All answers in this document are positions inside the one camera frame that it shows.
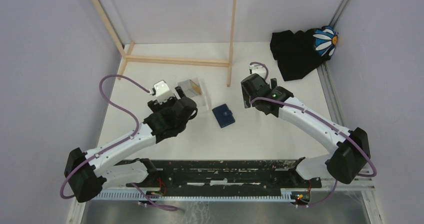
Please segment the blue leather card holder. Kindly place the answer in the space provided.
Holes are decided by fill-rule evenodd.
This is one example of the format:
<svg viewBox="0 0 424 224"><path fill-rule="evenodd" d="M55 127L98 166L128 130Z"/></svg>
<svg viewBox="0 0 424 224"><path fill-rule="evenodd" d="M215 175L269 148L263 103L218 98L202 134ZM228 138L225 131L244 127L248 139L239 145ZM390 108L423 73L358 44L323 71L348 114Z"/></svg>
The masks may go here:
<svg viewBox="0 0 424 224"><path fill-rule="evenodd" d="M235 123L233 113L226 103L214 107L212 109L212 113L214 114L220 128L225 128Z"/></svg>

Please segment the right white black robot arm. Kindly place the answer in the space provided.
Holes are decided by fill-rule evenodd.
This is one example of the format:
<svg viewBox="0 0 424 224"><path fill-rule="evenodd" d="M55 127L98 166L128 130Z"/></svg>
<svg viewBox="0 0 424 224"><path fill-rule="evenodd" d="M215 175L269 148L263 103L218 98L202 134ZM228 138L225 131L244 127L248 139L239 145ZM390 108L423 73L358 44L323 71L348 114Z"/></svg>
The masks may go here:
<svg viewBox="0 0 424 224"><path fill-rule="evenodd" d="M287 121L319 142L326 155L302 157L289 173L289 183L302 188L313 178L332 177L350 184L362 176L361 170L371 159L367 133L357 127L351 130L319 115L303 104L289 90L275 81L267 83L259 74L241 81L245 108L256 108L265 115Z"/></svg>

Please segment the clear plastic card box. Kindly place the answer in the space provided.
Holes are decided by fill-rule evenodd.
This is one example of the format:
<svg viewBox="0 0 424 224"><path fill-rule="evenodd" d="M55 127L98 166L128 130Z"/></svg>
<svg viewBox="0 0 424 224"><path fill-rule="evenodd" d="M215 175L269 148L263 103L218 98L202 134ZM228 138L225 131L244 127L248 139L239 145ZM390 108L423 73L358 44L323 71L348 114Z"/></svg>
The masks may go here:
<svg viewBox="0 0 424 224"><path fill-rule="evenodd" d="M198 79L198 81L202 90L202 95L193 97L191 99L196 102L197 108L200 113L208 112L211 110L211 101L208 96L208 92L205 85L203 84L201 80Z"/></svg>

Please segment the silver credit card stack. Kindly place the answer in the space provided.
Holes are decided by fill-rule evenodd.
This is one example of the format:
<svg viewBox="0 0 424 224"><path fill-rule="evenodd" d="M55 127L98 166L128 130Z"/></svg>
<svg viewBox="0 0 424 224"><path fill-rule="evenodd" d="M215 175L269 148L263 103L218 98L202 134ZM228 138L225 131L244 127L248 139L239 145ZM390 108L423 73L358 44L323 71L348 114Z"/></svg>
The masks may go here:
<svg viewBox="0 0 424 224"><path fill-rule="evenodd" d="M202 89L197 78L180 81L177 85L188 98L194 98L202 95Z"/></svg>

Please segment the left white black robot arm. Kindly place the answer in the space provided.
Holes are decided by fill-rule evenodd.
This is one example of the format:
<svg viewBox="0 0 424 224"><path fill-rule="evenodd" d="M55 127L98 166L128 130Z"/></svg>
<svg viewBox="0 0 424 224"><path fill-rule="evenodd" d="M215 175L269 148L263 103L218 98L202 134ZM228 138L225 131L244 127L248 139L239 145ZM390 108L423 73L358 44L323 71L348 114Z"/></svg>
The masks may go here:
<svg viewBox="0 0 424 224"><path fill-rule="evenodd" d="M193 119L198 108L195 101L188 97L180 99L175 96L160 104L156 100L148 102L152 113L135 129L101 147L82 151L79 147L72 150L64 169L65 181L60 188L60 196L64 195L69 185L79 203L85 203L96 197L103 189L120 184L141 183L149 188L156 184L158 175L149 169L142 160L134 160L130 164L120 164L132 154L176 137L186 129L189 120Z"/></svg>

